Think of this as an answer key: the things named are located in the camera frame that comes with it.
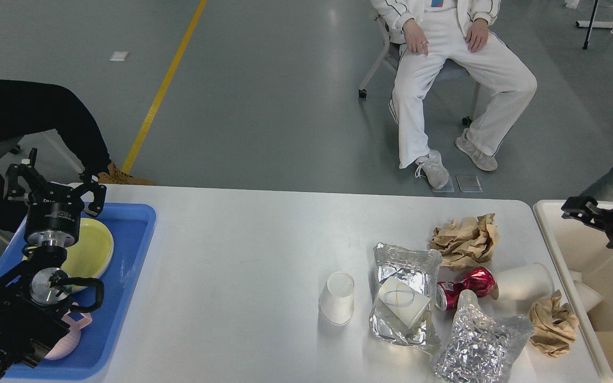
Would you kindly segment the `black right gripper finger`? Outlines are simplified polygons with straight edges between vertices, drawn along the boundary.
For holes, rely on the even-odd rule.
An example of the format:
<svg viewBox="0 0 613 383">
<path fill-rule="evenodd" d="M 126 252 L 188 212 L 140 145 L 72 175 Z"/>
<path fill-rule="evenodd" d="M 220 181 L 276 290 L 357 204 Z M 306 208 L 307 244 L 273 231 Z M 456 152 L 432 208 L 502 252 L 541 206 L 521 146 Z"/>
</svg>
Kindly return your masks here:
<svg viewBox="0 0 613 383">
<path fill-rule="evenodd" d="M 598 201 L 589 196 L 569 197 L 561 210 L 564 212 L 564 220 L 577 220 L 602 232 L 606 232 L 613 225 L 610 211 L 598 207 Z"/>
</svg>

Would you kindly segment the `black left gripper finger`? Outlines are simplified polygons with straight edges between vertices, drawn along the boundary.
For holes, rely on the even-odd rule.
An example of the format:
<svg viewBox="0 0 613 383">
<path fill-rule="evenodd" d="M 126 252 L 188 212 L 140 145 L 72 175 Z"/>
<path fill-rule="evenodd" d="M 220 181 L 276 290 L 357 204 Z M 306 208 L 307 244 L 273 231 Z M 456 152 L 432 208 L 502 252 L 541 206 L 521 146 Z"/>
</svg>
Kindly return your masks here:
<svg viewBox="0 0 613 383">
<path fill-rule="evenodd" d="M 20 163 L 12 163 L 7 169 L 4 183 L 4 199 L 41 203 L 52 197 L 52 187 L 36 170 L 37 149 L 32 148 L 29 157 Z"/>
<path fill-rule="evenodd" d="M 87 172 L 80 173 L 81 184 L 70 191 L 70 204 L 76 211 L 83 211 L 86 215 L 95 218 L 104 211 L 105 195 L 107 187 L 97 181 L 96 176 Z M 86 205 L 82 197 L 84 194 L 92 194 L 92 201 Z"/>
</svg>

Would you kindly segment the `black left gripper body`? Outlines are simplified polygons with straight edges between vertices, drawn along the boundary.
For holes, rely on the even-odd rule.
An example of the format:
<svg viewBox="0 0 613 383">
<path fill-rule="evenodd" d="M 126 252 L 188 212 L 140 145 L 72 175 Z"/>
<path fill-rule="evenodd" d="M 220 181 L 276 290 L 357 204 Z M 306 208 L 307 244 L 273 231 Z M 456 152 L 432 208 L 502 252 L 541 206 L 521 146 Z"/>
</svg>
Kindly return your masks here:
<svg viewBox="0 0 613 383">
<path fill-rule="evenodd" d="M 81 199 L 52 201 L 43 198 L 29 204 L 24 239 L 31 246 L 75 245 L 80 235 L 80 216 L 85 207 Z"/>
</svg>

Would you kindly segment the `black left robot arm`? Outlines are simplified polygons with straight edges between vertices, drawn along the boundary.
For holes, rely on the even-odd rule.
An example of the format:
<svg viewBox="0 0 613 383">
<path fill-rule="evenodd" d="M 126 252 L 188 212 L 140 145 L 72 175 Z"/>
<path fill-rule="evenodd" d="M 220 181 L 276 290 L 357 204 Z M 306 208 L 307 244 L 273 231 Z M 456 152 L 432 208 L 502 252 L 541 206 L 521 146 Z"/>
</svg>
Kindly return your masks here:
<svg viewBox="0 0 613 383">
<path fill-rule="evenodd" d="M 68 311 L 92 313 L 104 301 L 95 277 L 71 277 L 62 269 L 67 249 L 80 238 L 80 215 L 104 208 L 105 185 L 82 176 L 76 188 L 48 182 L 36 170 L 37 150 L 6 172 L 5 198 L 28 206 L 23 248 L 27 259 L 0 276 L 0 378 L 13 364 L 35 368 L 70 332 Z"/>
</svg>

